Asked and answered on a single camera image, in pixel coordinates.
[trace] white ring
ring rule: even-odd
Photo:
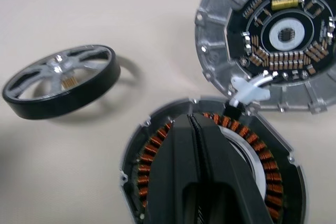
[[[295,36],[292,40],[283,42],[279,40],[279,33],[286,29],[290,28],[295,31]],[[296,18],[284,18],[278,22],[276,22],[269,32],[269,41],[272,46],[280,51],[289,51],[296,47],[298,47],[303,39],[305,38],[305,27],[303,24],[298,21]]]

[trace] brushless motor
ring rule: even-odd
[[[291,147],[260,115],[233,111],[227,100],[179,100],[137,128],[121,166],[135,223],[304,222],[306,187]]]
[[[336,0],[202,0],[195,15],[205,78],[226,97],[231,77],[277,74],[255,110],[308,110],[336,103]]]
[[[114,51],[87,45],[67,49],[15,74],[3,89],[3,98],[25,119],[64,115],[94,101],[118,80],[120,66]]]

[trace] beige table surface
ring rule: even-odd
[[[174,99],[220,95],[195,52],[200,1],[0,0],[2,87],[30,62],[77,45],[108,45],[123,66],[110,92],[58,119],[23,120],[0,100],[1,224],[132,223],[119,164],[137,124]],[[309,223],[335,223],[336,106],[263,114],[303,165]]]

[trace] circuit board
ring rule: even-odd
[[[244,50],[230,56],[253,76],[267,70],[283,82],[306,80],[334,63],[335,8],[336,0],[249,0],[231,15],[230,52]]]

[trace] copper coil winding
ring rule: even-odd
[[[270,151],[264,151],[259,154],[259,158],[261,161],[264,161],[273,158],[273,155]]]
[[[252,147],[256,152],[260,152],[261,150],[266,148],[266,144],[260,141],[255,143]]]
[[[234,121],[232,122],[232,124],[231,124],[230,129],[231,129],[232,131],[236,131],[239,125],[240,125],[240,123],[239,123],[238,121],[235,121],[235,120],[234,120]]]
[[[155,155],[158,152],[158,148],[154,147],[151,144],[148,144],[148,145],[145,146],[145,151]]]
[[[221,120],[221,117],[218,114],[215,114],[214,115],[215,124],[219,124],[220,120]]]
[[[284,189],[283,189],[282,185],[268,184],[267,185],[267,190],[269,190],[273,193],[282,194]]]
[[[160,137],[162,137],[163,139],[165,139],[166,136],[167,136],[167,132],[166,132],[164,129],[159,129],[159,130],[157,131],[157,134],[158,134]]]
[[[166,129],[167,129],[167,130],[170,130],[170,127],[172,126],[172,124],[171,124],[171,123],[166,123],[165,126],[166,126]]]
[[[252,133],[247,139],[246,141],[249,143],[249,144],[253,144],[255,141],[258,140],[258,136],[255,134],[255,133]]]
[[[231,121],[231,119],[228,118],[227,116],[225,116],[225,117],[223,118],[222,126],[223,126],[223,127],[227,127],[227,126],[229,125],[229,122],[230,122],[230,121]]]
[[[241,128],[241,130],[239,131],[239,136],[244,137],[244,136],[246,136],[246,134],[247,134],[249,131],[250,131],[249,128],[246,127],[246,126],[244,126],[244,127]]]
[[[275,161],[270,161],[267,163],[263,163],[262,166],[264,167],[264,170],[278,170],[279,167]]]
[[[230,125],[230,129],[232,131],[237,131],[237,129],[240,126],[240,123],[238,121],[231,120],[227,116],[224,116],[223,121],[221,121],[222,118],[218,114],[213,114],[212,115],[210,113],[203,113],[203,115],[207,118],[213,119],[216,124],[222,125],[223,127],[229,127],[229,125]],[[151,143],[154,144],[157,147],[160,147],[163,140],[166,138],[167,132],[169,131],[171,126],[172,126],[171,123],[167,123],[167,124],[165,124],[164,128],[159,129],[157,131],[157,136],[153,136],[153,137],[150,138]],[[239,135],[241,137],[244,137],[246,139],[246,141],[253,147],[253,149],[256,152],[260,152],[263,149],[267,148],[267,146],[264,142],[258,141],[259,137],[255,133],[251,133],[247,137],[249,131],[250,130],[249,130],[248,127],[242,126],[242,128],[239,130]],[[148,153],[155,156],[155,154],[158,152],[158,148],[154,147],[151,144],[148,144],[148,145],[145,146],[145,151],[147,151]],[[140,157],[140,159],[141,159],[141,161],[143,161],[145,163],[151,163],[151,162],[153,162],[153,159],[154,159],[154,157],[152,155],[143,154]],[[259,156],[261,161],[266,161],[266,160],[269,160],[269,159],[273,158],[273,155],[269,150],[265,150],[262,153],[259,153],[258,156]],[[280,173],[269,173],[269,172],[267,172],[267,171],[278,170],[279,169],[278,165],[275,161],[265,162],[265,163],[263,163],[263,167],[264,167],[264,170],[265,170],[266,181],[268,181],[268,182],[281,182],[282,181]],[[139,174],[148,175],[150,173],[150,170],[151,170],[150,165],[139,165]],[[142,175],[142,176],[138,177],[138,185],[145,186],[148,183],[149,183],[149,176]],[[267,190],[269,192],[277,193],[277,194],[281,194],[281,195],[283,193],[283,187],[282,187],[282,185],[279,185],[279,184],[268,184],[267,185]],[[148,188],[147,187],[142,187],[142,188],[139,189],[140,198],[146,198],[147,194],[148,194]],[[280,198],[280,197],[267,195],[266,201],[270,202],[270,203],[272,203],[276,206],[282,207],[282,198]],[[146,208],[146,206],[147,206],[147,201],[146,200],[142,201],[142,206],[144,208]],[[269,210],[269,213],[270,213],[271,217],[274,220],[279,219],[279,217],[280,217],[280,212],[279,211],[277,211],[277,210],[275,210],[271,207],[268,207],[268,210]]]
[[[139,173],[149,173],[151,171],[151,167],[149,165],[139,165],[138,171]]]
[[[154,157],[151,156],[151,155],[148,155],[148,154],[143,154],[143,155],[140,157],[140,159],[141,159],[141,161],[143,161],[143,162],[151,163],[151,162],[153,162]]]
[[[138,185],[147,185],[149,182],[149,176],[140,176],[138,177]]]
[[[148,188],[147,187],[142,187],[139,189],[139,196],[140,197],[145,197],[147,196],[148,193]]]
[[[277,205],[279,207],[282,206],[282,199],[279,198],[279,197],[276,197],[276,196],[272,196],[272,195],[266,195],[266,201],[274,204],[274,205]]]
[[[267,207],[267,208],[268,208],[268,211],[269,211],[272,219],[278,220],[279,217],[280,217],[280,213],[277,210],[275,210],[271,207]]]
[[[163,141],[161,139],[159,139],[157,136],[153,136],[153,137],[151,137],[151,142],[152,142],[152,144],[160,147],[160,145],[162,144]]]
[[[265,175],[266,175],[266,180],[268,181],[277,181],[277,182],[282,181],[280,173],[266,173]]]

